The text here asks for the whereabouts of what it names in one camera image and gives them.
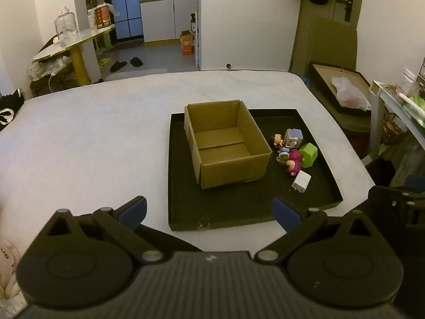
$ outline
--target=clear plastic jug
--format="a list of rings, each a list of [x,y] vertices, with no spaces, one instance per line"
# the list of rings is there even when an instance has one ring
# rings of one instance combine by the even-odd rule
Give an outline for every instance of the clear plastic jug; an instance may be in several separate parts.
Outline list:
[[[59,44],[65,48],[77,41],[77,23],[75,22],[75,14],[71,13],[66,6],[62,7],[59,13],[60,15],[54,21],[54,25]]]

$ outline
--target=green block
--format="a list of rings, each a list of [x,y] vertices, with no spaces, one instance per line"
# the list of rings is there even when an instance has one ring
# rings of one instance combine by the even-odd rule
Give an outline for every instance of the green block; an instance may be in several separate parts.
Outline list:
[[[301,147],[300,152],[304,155],[303,159],[301,160],[301,167],[311,167],[317,158],[317,147],[311,143],[308,143]]]

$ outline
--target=white cabinet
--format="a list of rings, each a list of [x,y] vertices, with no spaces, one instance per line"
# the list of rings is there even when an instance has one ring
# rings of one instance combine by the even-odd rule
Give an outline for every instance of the white cabinet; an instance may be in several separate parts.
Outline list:
[[[198,0],[174,0],[174,19],[176,23],[176,38],[180,33],[190,30],[191,14],[198,9]]]
[[[140,10],[145,42],[176,38],[174,0],[145,2],[140,4]]]

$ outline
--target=glass door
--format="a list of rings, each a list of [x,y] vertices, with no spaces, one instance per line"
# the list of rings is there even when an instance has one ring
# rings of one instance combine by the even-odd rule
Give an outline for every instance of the glass door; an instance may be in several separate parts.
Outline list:
[[[121,13],[113,17],[116,41],[143,38],[139,0],[111,0],[111,3]]]

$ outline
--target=white table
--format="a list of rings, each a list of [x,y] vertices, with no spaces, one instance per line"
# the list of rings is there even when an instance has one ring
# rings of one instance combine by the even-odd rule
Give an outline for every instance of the white table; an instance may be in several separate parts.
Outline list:
[[[143,195],[148,202],[143,224],[203,250],[257,252],[285,233],[277,222],[172,232],[167,220],[171,114],[182,113],[188,103],[232,99],[243,100],[249,109],[298,110],[344,198],[329,214],[344,215],[367,198],[372,179],[335,120],[297,76],[263,71],[148,75],[25,102],[0,133],[0,236],[23,252],[59,208],[81,215]]]
[[[39,52],[37,55],[35,55],[33,60],[42,61],[55,55],[61,54],[65,51],[69,51],[78,83],[80,85],[89,85],[90,78],[88,77],[86,66],[84,65],[84,60],[82,58],[79,46],[84,42],[88,42],[96,37],[111,32],[114,28],[115,25],[111,25],[102,29],[85,29],[83,31],[79,31],[77,33],[77,38],[75,39],[75,41],[68,44],[65,48],[60,46],[59,43],[54,43]]]
[[[364,158],[364,163],[369,163],[379,156],[381,146],[381,135],[383,130],[385,105],[389,107],[404,122],[407,128],[412,132],[420,145],[425,149],[424,130],[419,128],[413,122],[410,115],[403,109],[400,102],[388,91],[386,84],[373,82],[370,88],[371,92],[371,136],[369,143],[369,157]]]

